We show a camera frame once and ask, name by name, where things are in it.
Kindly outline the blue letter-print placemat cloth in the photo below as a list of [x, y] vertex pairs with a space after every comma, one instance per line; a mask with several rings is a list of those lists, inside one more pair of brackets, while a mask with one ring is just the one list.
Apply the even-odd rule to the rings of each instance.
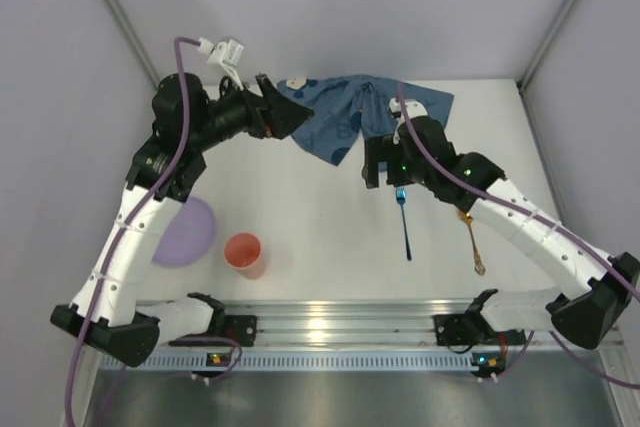
[[445, 125], [454, 95], [395, 79], [352, 75], [326, 79], [292, 78], [277, 83], [288, 99], [314, 111], [292, 138], [309, 154], [339, 165], [358, 137], [392, 134], [397, 120], [390, 103], [402, 88], [407, 102], [422, 104], [429, 116]]

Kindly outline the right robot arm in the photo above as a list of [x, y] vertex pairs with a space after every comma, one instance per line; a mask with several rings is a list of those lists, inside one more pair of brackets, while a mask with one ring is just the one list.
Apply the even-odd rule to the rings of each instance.
[[391, 135], [367, 139], [367, 188], [378, 187], [381, 163], [388, 184], [427, 188], [490, 227], [552, 280], [544, 290], [483, 291], [464, 314], [478, 341], [510, 330], [551, 331], [593, 350], [629, 305], [639, 278], [637, 258], [586, 243], [530, 202], [488, 158], [457, 153], [437, 120], [419, 115]]

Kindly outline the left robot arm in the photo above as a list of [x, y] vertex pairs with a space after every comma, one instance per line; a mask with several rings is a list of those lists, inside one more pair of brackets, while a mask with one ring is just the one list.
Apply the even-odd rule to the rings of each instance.
[[158, 345], [222, 334], [225, 307], [209, 295], [150, 308], [139, 306], [138, 295], [162, 236], [206, 169], [205, 152], [240, 133], [281, 140], [313, 116], [266, 75], [256, 81], [253, 93], [225, 77], [216, 99], [191, 73], [160, 82], [152, 134], [132, 159], [112, 231], [81, 290], [54, 308], [53, 325], [128, 367], [143, 364]]

